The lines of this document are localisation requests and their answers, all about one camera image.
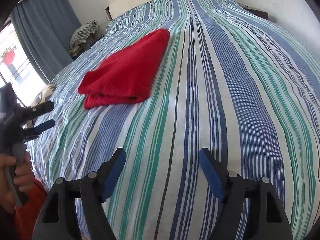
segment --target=folded red towel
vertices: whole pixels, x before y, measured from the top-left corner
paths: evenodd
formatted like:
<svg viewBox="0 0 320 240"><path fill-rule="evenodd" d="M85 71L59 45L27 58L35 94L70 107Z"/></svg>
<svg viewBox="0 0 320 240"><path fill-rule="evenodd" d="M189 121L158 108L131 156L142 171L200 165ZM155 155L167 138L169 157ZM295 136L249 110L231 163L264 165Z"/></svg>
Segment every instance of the folded red towel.
<svg viewBox="0 0 320 240"><path fill-rule="evenodd" d="M169 37L166 29L158 29L87 72L78 87L78 93L86 95L84 108L135 104L148 99Z"/></svg>

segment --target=human hand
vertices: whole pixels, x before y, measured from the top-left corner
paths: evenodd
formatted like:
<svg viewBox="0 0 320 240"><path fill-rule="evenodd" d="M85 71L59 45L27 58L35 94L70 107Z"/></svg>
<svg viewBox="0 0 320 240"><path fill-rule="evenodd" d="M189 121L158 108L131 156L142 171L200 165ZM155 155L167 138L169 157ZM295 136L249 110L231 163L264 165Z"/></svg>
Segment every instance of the human hand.
<svg viewBox="0 0 320 240"><path fill-rule="evenodd" d="M8 213L14 213L15 200L6 181L4 166L12 166L16 161L15 157L0 153L0 205ZM28 193L33 188L35 175L31 169L30 154L25 152L24 163L16 167L16 177L13 180L14 184L19 187L19 191L23 193Z"/></svg>

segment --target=striped bedsheet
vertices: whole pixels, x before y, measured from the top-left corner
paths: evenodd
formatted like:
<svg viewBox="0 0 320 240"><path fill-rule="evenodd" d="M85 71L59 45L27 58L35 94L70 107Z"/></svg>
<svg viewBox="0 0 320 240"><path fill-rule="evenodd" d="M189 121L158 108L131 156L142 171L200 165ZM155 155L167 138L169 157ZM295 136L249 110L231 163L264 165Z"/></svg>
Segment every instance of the striped bedsheet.
<svg viewBox="0 0 320 240"><path fill-rule="evenodd" d="M171 37L151 97L83 109L88 70L147 33ZM319 216L320 63L279 26L233 0L153 0L113 20L105 37L53 83L56 126L28 145L47 189L79 179L123 147L127 161L103 204L118 240L205 240L221 205L198 165L208 147L243 178L265 176L303 239ZM89 237L81 202L80 228ZM237 239L244 233L248 202Z"/></svg>

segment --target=blue curtain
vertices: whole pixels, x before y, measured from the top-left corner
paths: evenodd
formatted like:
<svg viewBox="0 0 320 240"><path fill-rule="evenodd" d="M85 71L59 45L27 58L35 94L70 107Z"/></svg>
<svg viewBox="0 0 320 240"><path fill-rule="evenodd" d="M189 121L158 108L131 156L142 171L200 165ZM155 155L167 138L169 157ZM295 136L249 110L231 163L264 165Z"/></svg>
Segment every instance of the blue curtain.
<svg viewBox="0 0 320 240"><path fill-rule="evenodd" d="M73 61L69 44L81 24L68 0L24 0L14 8L11 21L30 63L45 83Z"/></svg>

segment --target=finger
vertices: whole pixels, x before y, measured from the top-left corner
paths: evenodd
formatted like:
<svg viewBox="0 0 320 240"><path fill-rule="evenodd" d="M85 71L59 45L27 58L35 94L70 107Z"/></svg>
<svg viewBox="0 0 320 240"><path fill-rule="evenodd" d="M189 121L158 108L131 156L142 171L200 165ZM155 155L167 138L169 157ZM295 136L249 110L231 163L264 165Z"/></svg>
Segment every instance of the finger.
<svg viewBox="0 0 320 240"><path fill-rule="evenodd" d="M0 154L0 168L4 166L12 166L16 163L17 159L14 156L9 156L6 154Z"/></svg>
<svg viewBox="0 0 320 240"><path fill-rule="evenodd" d="M30 190L32 190L33 186L34 186L33 182L30 185L19 186L19 191L23 193L28 193Z"/></svg>
<svg viewBox="0 0 320 240"><path fill-rule="evenodd" d="M18 176L13 179L13 182L17 186L22 186L22 185L29 185L33 184L33 179L35 178L35 175L33 172L30 172L27 175L23 176Z"/></svg>
<svg viewBox="0 0 320 240"><path fill-rule="evenodd" d="M16 167L16 175L22 176L27 175L32 169L32 163L23 163Z"/></svg>
<svg viewBox="0 0 320 240"><path fill-rule="evenodd" d="M0 204L8 213L14 213L16 203L13 197L13 193L9 191L7 194L5 194L2 197Z"/></svg>
<svg viewBox="0 0 320 240"><path fill-rule="evenodd" d="M25 153L24 153L24 161L25 161L26 163L29 163L29 162L31 161L30 153L28 153L28 152L25 152Z"/></svg>

